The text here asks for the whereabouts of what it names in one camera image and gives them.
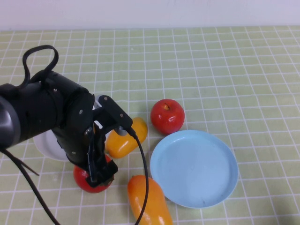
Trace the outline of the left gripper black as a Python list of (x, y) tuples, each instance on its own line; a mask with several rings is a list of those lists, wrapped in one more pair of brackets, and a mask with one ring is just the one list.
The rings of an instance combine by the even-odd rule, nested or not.
[(63, 96), (63, 117), (55, 136), (67, 158), (75, 165), (87, 165), (90, 175), (89, 185), (110, 184), (118, 171), (112, 160), (106, 160), (104, 132), (97, 131), (97, 174), (94, 163), (94, 132), (92, 108), (94, 96), (81, 85), (65, 78), (55, 80), (56, 87)]

